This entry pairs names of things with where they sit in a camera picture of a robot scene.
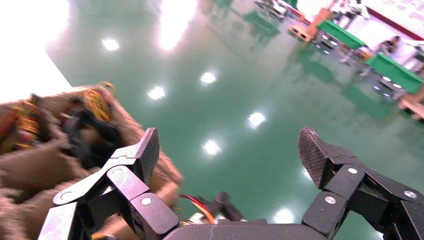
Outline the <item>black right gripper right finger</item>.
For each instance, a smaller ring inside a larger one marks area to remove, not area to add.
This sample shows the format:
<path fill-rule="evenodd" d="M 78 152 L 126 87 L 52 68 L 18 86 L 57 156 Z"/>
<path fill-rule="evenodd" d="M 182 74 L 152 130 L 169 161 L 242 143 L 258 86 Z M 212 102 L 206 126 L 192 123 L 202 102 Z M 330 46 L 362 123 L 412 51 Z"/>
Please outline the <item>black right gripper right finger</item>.
<path fill-rule="evenodd" d="M 309 127 L 298 136 L 298 154 L 320 194 L 302 224 L 333 239 L 350 212 L 362 216 L 385 240 L 424 237 L 424 196 L 365 166 L 348 148 L 324 142 Z"/>

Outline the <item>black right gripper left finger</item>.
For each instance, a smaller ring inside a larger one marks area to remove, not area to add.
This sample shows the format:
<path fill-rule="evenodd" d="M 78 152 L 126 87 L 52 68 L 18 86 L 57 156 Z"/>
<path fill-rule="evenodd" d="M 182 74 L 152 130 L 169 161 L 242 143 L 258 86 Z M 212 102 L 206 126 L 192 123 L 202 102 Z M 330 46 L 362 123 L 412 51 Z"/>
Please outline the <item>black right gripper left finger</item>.
<path fill-rule="evenodd" d="M 179 226 L 177 215 L 148 187 L 160 154 L 158 131 L 117 149 L 96 173 L 58 192 L 41 228 L 41 240 L 90 240 L 119 214 L 142 240 L 162 240 Z"/>

